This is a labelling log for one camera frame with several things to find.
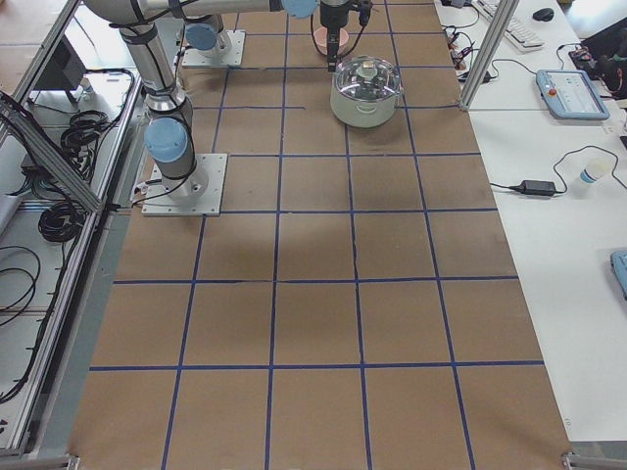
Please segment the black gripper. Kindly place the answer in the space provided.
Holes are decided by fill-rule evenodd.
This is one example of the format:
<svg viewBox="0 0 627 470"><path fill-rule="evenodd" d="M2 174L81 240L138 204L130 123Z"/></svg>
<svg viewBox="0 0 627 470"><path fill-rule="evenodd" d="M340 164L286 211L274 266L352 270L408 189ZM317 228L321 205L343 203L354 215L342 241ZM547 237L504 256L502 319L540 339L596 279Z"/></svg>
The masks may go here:
<svg viewBox="0 0 627 470"><path fill-rule="evenodd" d="M327 28L327 70L336 72L336 56L340 45L340 28L348 23L348 0L321 0L320 23Z"/></svg>

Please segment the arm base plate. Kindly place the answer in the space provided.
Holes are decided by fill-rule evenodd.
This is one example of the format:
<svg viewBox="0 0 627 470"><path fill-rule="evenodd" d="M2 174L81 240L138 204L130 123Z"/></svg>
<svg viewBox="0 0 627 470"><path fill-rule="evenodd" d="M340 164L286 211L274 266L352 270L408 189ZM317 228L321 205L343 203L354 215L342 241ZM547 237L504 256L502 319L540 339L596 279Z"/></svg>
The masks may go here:
<svg viewBox="0 0 627 470"><path fill-rule="evenodd" d="M185 69L222 69L241 66L246 32L228 30L215 32L210 27L186 28L187 46L182 66Z"/></svg>
<svg viewBox="0 0 627 470"><path fill-rule="evenodd" d="M197 154L196 169L184 183L162 177L153 164L152 179L141 204L146 216L218 216L221 209L227 154Z"/></svg>

